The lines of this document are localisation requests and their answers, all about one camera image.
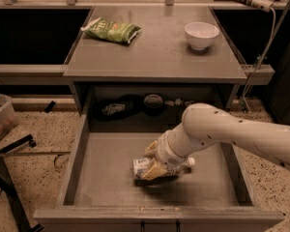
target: floor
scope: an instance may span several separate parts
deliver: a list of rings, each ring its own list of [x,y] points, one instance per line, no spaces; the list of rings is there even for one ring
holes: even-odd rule
[[[35,148],[28,144],[17,152],[69,151],[79,120],[73,102],[55,100],[56,105],[46,113],[44,109],[51,100],[32,102],[14,100],[14,109],[20,123],[1,141],[0,148],[31,133],[37,142]],[[237,102],[231,113],[241,118],[271,122],[272,118],[258,99],[249,100],[251,113],[245,113]],[[261,209],[282,211],[285,220],[267,232],[290,232],[290,172],[263,159],[242,151],[246,169],[253,182]],[[68,155],[54,164],[54,156],[29,156],[5,158],[14,185],[32,226],[36,225],[33,213],[37,209],[52,208],[61,187]],[[16,232],[14,218],[5,193],[0,195],[0,231]]]

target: clear plastic bin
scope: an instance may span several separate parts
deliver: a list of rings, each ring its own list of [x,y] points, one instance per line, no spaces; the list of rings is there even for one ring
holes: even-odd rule
[[[0,95],[0,140],[15,126],[18,119],[12,105],[12,99],[5,95]]]

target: green bag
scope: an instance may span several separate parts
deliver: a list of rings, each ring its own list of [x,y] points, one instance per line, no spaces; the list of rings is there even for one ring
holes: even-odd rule
[[[131,23],[107,21],[101,17],[81,30],[89,36],[114,43],[129,44],[141,28]]]

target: drawer handle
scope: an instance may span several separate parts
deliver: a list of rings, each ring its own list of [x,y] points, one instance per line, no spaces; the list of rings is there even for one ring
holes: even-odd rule
[[[145,222],[141,222],[141,232],[145,232]],[[176,232],[181,232],[181,223],[179,221],[176,222]]]

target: gray tabletop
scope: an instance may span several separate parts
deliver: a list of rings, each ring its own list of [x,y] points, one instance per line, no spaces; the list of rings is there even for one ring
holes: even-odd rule
[[[207,7],[159,4],[97,5],[98,17],[131,22],[142,32],[130,45],[103,42],[83,34],[65,76],[102,81],[157,81],[244,84],[247,77],[220,33],[204,52],[192,50],[184,27],[194,21],[217,25]]]

